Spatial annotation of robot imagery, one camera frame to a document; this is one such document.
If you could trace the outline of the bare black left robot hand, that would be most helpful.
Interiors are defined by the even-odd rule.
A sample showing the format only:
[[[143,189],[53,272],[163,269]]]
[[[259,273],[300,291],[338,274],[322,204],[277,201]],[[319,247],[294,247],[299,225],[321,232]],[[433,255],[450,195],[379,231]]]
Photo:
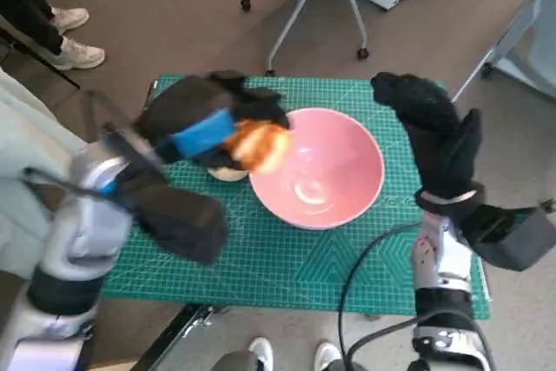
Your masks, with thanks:
[[[206,168],[243,170],[223,143],[243,121],[265,121],[289,127],[281,95],[268,88],[248,88],[247,77],[234,70],[185,76],[146,108],[134,121],[166,162],[189,159]]]

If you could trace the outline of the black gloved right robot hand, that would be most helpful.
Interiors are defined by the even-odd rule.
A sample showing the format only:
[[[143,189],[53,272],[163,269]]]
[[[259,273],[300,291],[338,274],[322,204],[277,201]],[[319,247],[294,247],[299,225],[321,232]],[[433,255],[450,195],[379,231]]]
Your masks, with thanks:
[[[424,191],[449,200],[476,188],[482,139],[477,109],[460,117],[445,89],[410,74],[380,72],[371,85],[374,100],[391,108],[406,130]]]

